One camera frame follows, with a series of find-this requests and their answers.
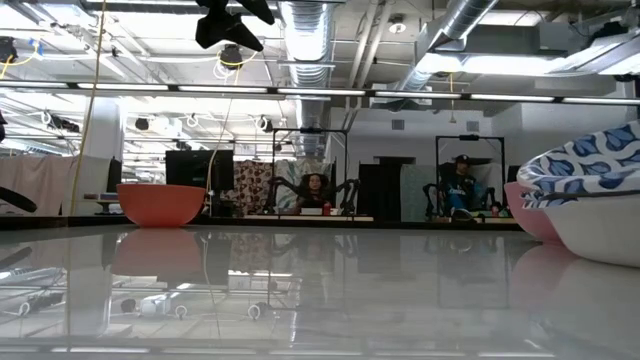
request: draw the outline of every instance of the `baseball cap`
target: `baseball cap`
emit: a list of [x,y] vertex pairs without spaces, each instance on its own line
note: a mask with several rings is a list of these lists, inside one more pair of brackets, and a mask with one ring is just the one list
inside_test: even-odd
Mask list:
[[456,157],[456,164],[458,163],[463,163],[463,164],[469,164],[469,157],[467,155],[458,155]]

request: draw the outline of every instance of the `orange bowl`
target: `orange bowl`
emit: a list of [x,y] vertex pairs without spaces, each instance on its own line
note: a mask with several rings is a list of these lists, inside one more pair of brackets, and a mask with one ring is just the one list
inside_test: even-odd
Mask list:
[[118,185],[122,211],[141,227],[179,227],[188,223],[198,214],[204,194],[204,188],[193,186]]

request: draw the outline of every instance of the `white glossy floor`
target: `white glossy floor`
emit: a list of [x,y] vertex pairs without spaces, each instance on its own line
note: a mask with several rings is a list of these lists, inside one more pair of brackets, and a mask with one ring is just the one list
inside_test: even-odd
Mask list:
[[2,360],[640,354],[640,270],[525,233],[100,227],[0,238]]

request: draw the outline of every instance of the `blue patterned cloth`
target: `blue patterned cloth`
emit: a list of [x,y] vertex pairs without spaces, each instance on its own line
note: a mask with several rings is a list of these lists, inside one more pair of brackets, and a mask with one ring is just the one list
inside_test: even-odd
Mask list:
[[640,122],[585,135],[532,159],[518,171],[526,208],[577,201],[549,194],[598,194],[640,189]]

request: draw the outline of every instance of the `woman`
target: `woman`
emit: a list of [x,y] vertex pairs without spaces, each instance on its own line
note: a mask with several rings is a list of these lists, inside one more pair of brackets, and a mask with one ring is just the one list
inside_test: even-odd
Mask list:
[[329,179],[322,174],[307,174],[300,182],[300,196],[296,201],[294,214],[300,214],[302,208],[322,208],[325,204],[331,205],[324,198],[324,192],[329,185]]

